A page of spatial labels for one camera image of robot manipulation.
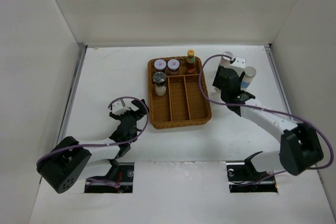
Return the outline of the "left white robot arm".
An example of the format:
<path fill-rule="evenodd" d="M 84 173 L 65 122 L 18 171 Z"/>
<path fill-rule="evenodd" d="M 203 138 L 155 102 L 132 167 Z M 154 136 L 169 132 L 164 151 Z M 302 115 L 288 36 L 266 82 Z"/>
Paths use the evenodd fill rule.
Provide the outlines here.
<path fill-rule="evenodd" d="M 108 186 L 119 189 L 122 186 L 118 159 L 131 149 L 131 144 L 144 132 L 144 129 L 137 127 L 137 122 L 149 117 L 145 100 L 131 97 L 133 106 L 129 107 L 124 104 L 124 99 L 115 99 L 108 106 L 109 116 L 119 125 L 107 139 L 80 143 L 74 137 L 67 136 L 37 161 L 37 172 L 55 192 L 66 192 L 79 179 L 85 179 L 88 188 Z"/>

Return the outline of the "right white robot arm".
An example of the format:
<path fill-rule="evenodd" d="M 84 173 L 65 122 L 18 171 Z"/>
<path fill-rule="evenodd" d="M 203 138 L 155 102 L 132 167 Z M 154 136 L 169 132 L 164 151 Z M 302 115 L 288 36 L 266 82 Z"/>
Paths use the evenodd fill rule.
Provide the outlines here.
<path fill-rule="evenodd" d="M 298 123 L 275 111 L 262 108 L 254 95 L 240 87 L 240 76 L 234 69 L 219 66 L 213 86 L 227 107 L 272 135 L 280 144 L 279 161 L 285 171 L 299 175 L 324 158 L 317 131 L 307 123 Z"/>

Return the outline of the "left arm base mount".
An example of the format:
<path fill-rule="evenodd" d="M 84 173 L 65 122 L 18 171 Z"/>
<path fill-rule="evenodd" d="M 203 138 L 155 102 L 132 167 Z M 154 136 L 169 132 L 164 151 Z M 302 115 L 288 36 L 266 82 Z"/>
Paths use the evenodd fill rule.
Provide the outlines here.
<path fill-rule="evenodd" d="M 104 176 L 86 180 L 86 194 L 130 194 L 133 193 L 134 163 L 118 163 L 109 160 L 110 169 Z"/>

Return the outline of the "white-lid brown sauce jar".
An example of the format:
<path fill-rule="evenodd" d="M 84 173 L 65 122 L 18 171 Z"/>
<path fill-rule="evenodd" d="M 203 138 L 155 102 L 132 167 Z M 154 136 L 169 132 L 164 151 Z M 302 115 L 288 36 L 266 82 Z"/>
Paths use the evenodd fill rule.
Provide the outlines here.
<path fill-rule="evenodd" d="M 179 74 L 180 62 L 177 59 L 170 59 L 167 62 L 168 73 L 171 76 Z"/>

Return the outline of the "white-lid dark sauce jar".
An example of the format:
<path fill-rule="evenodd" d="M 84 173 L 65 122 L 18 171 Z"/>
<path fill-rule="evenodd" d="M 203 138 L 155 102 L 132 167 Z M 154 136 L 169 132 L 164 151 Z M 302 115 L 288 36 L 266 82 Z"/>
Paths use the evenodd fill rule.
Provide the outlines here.
<path fill-rule="evenodd" d="M 167 66 L 167 63 L 164 59 L 157 59 L 155 62 L 154 62 L 154 69 L 156 72 L 164 72 L 166 71 L 166 66 Z"/>

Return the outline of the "red chili sauce bottle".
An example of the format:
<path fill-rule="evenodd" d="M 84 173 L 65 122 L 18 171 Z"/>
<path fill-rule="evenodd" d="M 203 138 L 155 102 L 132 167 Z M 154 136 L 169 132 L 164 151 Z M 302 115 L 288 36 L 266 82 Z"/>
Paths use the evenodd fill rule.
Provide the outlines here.
<path fill-rule="evenodd" d="M 187 57 L 186 57 L 186 70 L 188 74 L 194 74 L 195 69 L 196 69 L 196 59 L 194 56 L 194 50 L 190 49 L 187 52 Z"/>

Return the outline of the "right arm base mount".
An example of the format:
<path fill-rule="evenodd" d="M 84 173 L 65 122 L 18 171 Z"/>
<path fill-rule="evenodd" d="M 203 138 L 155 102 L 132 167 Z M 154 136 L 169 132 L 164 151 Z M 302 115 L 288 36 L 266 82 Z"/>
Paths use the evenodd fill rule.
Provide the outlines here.
<path fill-rule="evenodd" d="M 259 181 L 273 171 L 258 172 L 251 160 L 262 151 L 254 153 L 242 161 L 226 163 L 228 187 L 231 193 L 277 193 L 278 188 L 274 177 Z"/>

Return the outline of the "silver-cap blue-label tall jar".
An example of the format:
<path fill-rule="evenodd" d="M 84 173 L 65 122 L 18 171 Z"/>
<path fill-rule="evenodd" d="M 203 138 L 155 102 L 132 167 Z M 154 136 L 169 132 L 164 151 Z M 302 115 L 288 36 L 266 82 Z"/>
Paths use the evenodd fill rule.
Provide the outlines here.
<path fill-rule="evenodd" d="M 221 56 L 218 65 L 224 68 L 229 68 L 231 64 L 234 62 L 234 60 L 235 60 L 234 55 L 230 51 L 226 51 Z"/>

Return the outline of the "black-cap white powder grinder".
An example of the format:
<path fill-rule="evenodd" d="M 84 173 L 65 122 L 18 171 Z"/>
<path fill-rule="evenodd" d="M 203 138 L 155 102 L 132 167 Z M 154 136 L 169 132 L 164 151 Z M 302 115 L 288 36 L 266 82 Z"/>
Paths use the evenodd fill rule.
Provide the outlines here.
<path fill-rule="evenodd" d="M 153 75 L 153 82 L 155 85 L 155 94 L 164 96 L 166 94 L 166 74 L 164 72 L 156 72 Z"/>

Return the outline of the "black-top white powder shaker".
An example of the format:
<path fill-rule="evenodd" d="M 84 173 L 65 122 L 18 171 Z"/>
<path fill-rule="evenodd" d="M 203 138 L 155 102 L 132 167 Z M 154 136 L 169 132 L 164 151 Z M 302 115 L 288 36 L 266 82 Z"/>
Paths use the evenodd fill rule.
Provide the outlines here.
<path fill-rule="evenodd" d="M 219 89 L 218 87 L 214 87 L 214 90 L 215 90 L 218 94 L 221 93 L 221 89 Z"/>

